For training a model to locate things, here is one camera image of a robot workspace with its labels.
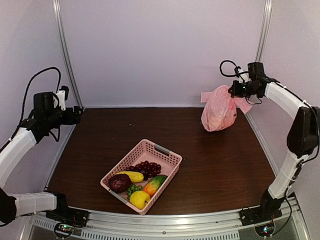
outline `pink plastic bag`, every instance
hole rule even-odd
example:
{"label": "pink plastic bag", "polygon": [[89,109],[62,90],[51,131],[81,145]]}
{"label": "pink plastic bag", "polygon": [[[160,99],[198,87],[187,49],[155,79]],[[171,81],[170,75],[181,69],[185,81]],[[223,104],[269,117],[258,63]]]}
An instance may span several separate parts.
{"label": "pink plastic bag", "polygon": [[212,92],[201,93],[201,103],[206,103],[201,122],[208,132],[226,129],[234,124],[237,117],[237,106],[246,114],[252,108],[244,98],[231,97],[230,87],[222,85]]}

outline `plastic basket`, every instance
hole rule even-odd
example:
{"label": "plastic basket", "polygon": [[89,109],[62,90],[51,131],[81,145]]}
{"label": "plastic basket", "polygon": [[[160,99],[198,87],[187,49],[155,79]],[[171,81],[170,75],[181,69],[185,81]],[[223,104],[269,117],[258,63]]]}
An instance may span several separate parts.
{"label": "plastic basket", "polygon": [[[149,203],[143,209],[139,209],[128,202],[126,192],[118,194],[112,191],[109,188],[109,179],[116,173],[125,171],[127,167],[135,166],[138,163],[144,162],[146,160],[149,162],[160,164],[161,174],[168,177],[158,189],[158,191],[156,191],[155,195],[150,199]],[[105,175],[101,179],[100,184],[128,207],[132,208],[141,215],[145,215],[165,190],[165,188],[168,186],[168,184],[171,182],[173,177],[176,175],[179,170],[181,161],[182,157],[180,155],[158,144],[155,144],[152,141],[143,139],[110,172],[108,172],[107,175]],[[147,181],[142,181],[136,184],[144,187],[150,180],[151,178],[149,178]]]}

